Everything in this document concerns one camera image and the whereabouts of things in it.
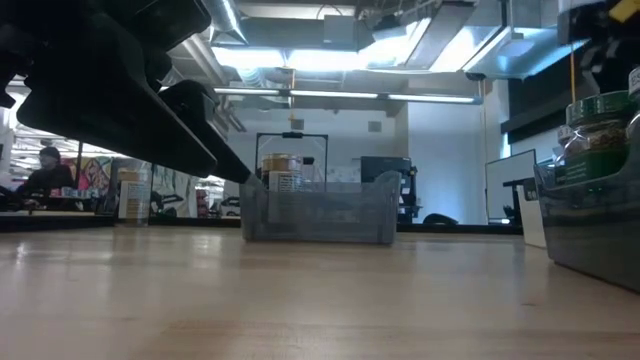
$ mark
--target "ceiling duct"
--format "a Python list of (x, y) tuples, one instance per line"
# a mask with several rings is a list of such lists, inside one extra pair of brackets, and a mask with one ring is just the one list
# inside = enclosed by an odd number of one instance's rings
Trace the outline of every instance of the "ceiling duct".
[[(372, 32), (364, 21), (354, 21), (353, 38), (338, 44), (326, 41), (324, 20), (246, 18), (241, 26), (252, 48), (358, 51), (373, 43)], [(212, 45), (230, 48), (234, 44), (216, 38)]]
[(445, 47), (458, 35), (475, 8), (476, 2), (443, 1), (442, 5), (434, 10), (435, 14), (429, 28), (409, 56), (406, 65), (429, 69)]
[[(247, 87), (275, 89), (285, 88), (284, 84), (268, 80), (261, 68), (238, 68), (236, 71), (238, 72), (238, 76), (242, 80), (242, 83)], [(286, 97), (264, 96), (264, 98), (277, 103), (289, 104), (289, 99)]]
[(211, 14), (211, 43), (232, 43), (247, 45), (248, 41), (240, 30), (240, 11), (233, 0), (204, 0), (205, 7)]
[[(525, 79), (571, 53), (571, 45), (558, 44), (557, 2), (512, 0), (501, 2), (500, 8), (499, 31), (463, 66), (465, 72)], [(574, 50), (583, 44), (573, 44)]]

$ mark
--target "fluorescent light fixture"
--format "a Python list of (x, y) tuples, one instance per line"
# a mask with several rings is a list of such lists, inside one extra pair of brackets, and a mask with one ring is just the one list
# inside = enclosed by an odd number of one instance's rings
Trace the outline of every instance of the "fluorescent light fixture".
[(469, 62), (467, 62), (462, 67), (462, 70), (467, 72), (471, 68), (476, 66), (476, 64), (478, 64), (480, 60), (482, 60), (485, 56), (487, 56), (487, 54), (489, 54), (491, 50), (493, 50), (496, 46), (498, 46), (498, 44), (500, 44), (510, 33), (511, 33), (511, 30), (509, 28), (503, 29), (495, 38), (493, 38), (493, 40), (491, 40), (491, 42), (487, 44), (487, 46), (485, 46), (474, 57), (472, 57), (471, 60), (469, 60)]
[(220, 95), (264, 95), (277, 96), (278, 90), (275, 89), (256, 89), (256, 88), (215, 88), (216, 94)]
[(389, 100), (415, 101), (415, 102), (440, 102), (455, 104), (472, 104), (476, 100), (470, 97), (440, 96), (440, 95), (404, 95), (389, 94)]
[(34, 167), (29, 166), (29, 165), (25, 165), (25, 164), (21, 164), (21, 163), (16, 163), (16, 162), (14, 162), (12, 165), (17, 166), (17, 167), (19, 167), (19, 168), (23, 168), (23, 169), (25, 169), (25, 170), (35, 170), (35, 168), (34, 168)]
[(294, 50), (288, 66), (300, 71), (350, 71), (365, 69), (366, 61), (351, 51)]
[[(38, 155), (40, 150), (11, 150), (11, 154), (14, 155)], [(67, 157), (76, 157), (78, 156), (77, 151), (60, 151), (61, 155), (66, 155)], [(83, 157), (97, 157), (97, 156), (110, 156), (110, 157), (128, 157), (126, 155), (122, 155), (116, 152), (91, 152), (91, 151), (83, 151)]]
[(442, 50), (440, 56), (431, 65), (431, 72), (456, 72), (469, 61), (475, 53), (473, 34), (468, 28), (462, 28)]
[(24, 159), (11, 159), (11, 161), (15, 161), (15, 162), (20, 162), (20, 163), (25, 163), (25, 164), (31, 164), (31, 165), (37, 165), (40, 163), (40, 161), (38, 161), (38, 159), (36, 158), (24, 158)]
[(309, 96), (309, 97), (333, 97), (347, 99), (376, 99), (378, 94), (374, 93), (352, 93), (339, 91), (310, 91), (310, 90), (291, 90), (293, 96)]
[(279, 50), (274, 49), (227, 49), (211, 48), (221, 65), (235, 68), (252, 69), (258, 67), (282, 67), (284, 57)]
[(414, 102), (437, 102), (449, 104), (474, 104), (473, 97), (447, 96), (447, 95), (406, 95), (406, 94), (378, 94), (347, 91), (313, 91), (313, 90), (288, 90), (288, 89), (256, 89), (256, 88), (215, 88), (218, 94), (248, 95), (248, 96), (300, 96), (300, 97), (326, 97), (347, 99), (380, 99)]

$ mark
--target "jar lid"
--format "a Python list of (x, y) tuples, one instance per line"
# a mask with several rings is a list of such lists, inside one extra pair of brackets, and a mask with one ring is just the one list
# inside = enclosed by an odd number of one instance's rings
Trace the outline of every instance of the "jar lid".
[(627, 91), (614, 91), (576, 101), (567, 107), (567, 125), (576, 126), (606, 115), (633, 113), (635, 104)]
[(295, 160), (295, 161), (302, 161), (302, 158), (300, 156), (297, 155), (292, 155), (292, 154), (283, 154), (283, 153), (274, 153), (274, 154), (267, 154), (265, 156), (263, 156), (262, 160)]
[(638, 95), (640, 95), (640, 67), (629, 74), (629, 96), (636, 97)]

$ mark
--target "cable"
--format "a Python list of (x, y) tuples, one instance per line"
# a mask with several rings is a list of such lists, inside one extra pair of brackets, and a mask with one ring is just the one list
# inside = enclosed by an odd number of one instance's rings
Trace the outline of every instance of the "cable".
[(324, 9), (327, 6), (334, 8), (338, 12), (338, 14), (340, 14), (340, 16), (344, 16), (342, 11), (340, 11), (340, 9), (338, 9), (337, 6), (331, 5), (331, 4), (322, 4), (322, 6), (320, 6), (320, 9), (318, 9), (318, 13), (316, 14), (316, 20), (320, 19), (320, 13), (322, 12), (322, 9)]
[[(573, 9), (573, 0), (569, 0), (569, 9)], [(571, 103), (575, 103), (576, 99), (576, 56), (574, 53), (573, 41), (571, 41), (571, 58), (569, 61), (571, 62)]]
[[(291, 90), (295, 89), (295, 87), (296, 87), (296, 69), (292, 69), (291, 70)], [(292, 96), (291, 97), (291, 115), (289, 116), (289, 121), (293, 121), (296, 118), (294, 115), (295, 103), (296, 103), (296, 98)]]

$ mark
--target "green container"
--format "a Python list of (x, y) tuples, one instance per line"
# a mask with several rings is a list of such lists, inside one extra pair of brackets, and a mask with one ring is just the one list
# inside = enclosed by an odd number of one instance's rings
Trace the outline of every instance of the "green container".
[(609, 176), (620, 171), (627, 161), (625, 148), (588, 151), (565, 160), (555, 169), (556, 185), (572, 185)]

